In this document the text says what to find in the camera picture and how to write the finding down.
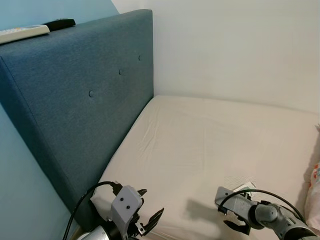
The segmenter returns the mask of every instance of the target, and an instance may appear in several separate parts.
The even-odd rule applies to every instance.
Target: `mattress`
[[[139,211],[144,223],[165,208],[144,239],[276,240],[269,229],[252,229],[246,236],[228,228],[214,203],[217,188],[232,190],[251,181],[303,211],[318,158],[317,121],[316,114],[273,106],[156,96],[100,181],[147,189]],[[104,219],[113,199],[107,186],[91,198]],[[261,194],[255,199],[280,203]]]

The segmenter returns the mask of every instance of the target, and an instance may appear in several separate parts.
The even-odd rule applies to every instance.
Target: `white remote control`
[[[50,33],[46,25],[32,25],[0,31],[0,44]]]

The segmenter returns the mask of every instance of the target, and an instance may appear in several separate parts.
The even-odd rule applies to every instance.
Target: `white mattress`
[[[318,132],[316,114],[232,101],[157,96],[143,110],[101,181],[148,189],[144,223],[162,207],[148,239],[276,240],[269,229],[250,237],[224,225],[214,203],[219,186],[252,181],[302,211]],[[257,195],[257,200],[277,200]],[[105,219],[114,199],[100,187],[91,198]]]

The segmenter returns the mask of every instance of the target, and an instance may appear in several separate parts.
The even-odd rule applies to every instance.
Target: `headboard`
[[[151,10],[0,46],[0,102],[70,211],[153,95]],[[84,202],[75,219],[88,230],[97,213]]]

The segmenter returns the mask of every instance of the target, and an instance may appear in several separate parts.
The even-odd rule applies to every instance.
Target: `black remote control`
[[[74,19],[62,18],[44,23],[44,25],[46,25],[49,28],[50,32],[52,32],[60,29],[70,28],[76,25],[76,22]]]

